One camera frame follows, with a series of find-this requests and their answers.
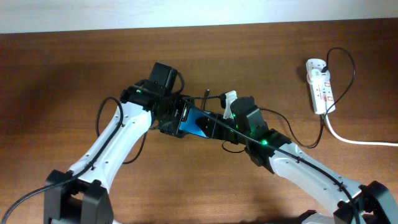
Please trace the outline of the blue screen Galaxy smartphone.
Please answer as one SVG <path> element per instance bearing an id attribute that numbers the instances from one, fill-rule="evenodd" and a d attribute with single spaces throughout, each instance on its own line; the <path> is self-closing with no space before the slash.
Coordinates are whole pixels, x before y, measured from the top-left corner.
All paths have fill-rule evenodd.
<path id="1" fill-rule="evenodd" d="M 200 118 L 206 118 L 206 116 L 197 109 L 190 108 L 185 113 L 184 119 L 181 120 L 178 130 L 186 132 L 188 134 L 194 134 L 203 138 L 207 138 L 206 134 L 196 124 L 196 121 Z"/>

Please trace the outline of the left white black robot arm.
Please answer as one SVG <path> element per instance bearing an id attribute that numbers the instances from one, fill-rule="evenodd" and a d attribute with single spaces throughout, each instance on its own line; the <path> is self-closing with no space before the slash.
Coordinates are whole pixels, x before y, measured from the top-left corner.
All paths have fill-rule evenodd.
<path id="1" fill-rule="evenodd" d="M 173 91 L 182 74 L 155 63 L 150 77 L 123 90 L 115 114 L 89 150 L 66 172 L 53 170 L 45 181 L 44 223 L 116 223 L 109 192 L 126 157 L 154 122 L 178 135 L 181 112 Z"/>

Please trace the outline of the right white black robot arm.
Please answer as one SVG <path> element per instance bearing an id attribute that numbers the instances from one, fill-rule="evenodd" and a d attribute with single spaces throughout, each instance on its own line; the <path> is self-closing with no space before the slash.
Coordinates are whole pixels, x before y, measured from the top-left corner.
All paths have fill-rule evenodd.
<path id="1" fill-rule="evenodd" d="M 293 182 L 331 213 L 315 212 L 304 223 L 397 223 L 397 203 L 385 185 L 360 184 L 311 158 L 290 138 L 268 128 L 251 96 L 234 100 L 229 108 L 229 118 L 201 110 L 197 126 L 210 139 L 243 144 L 255 165 Z"/>

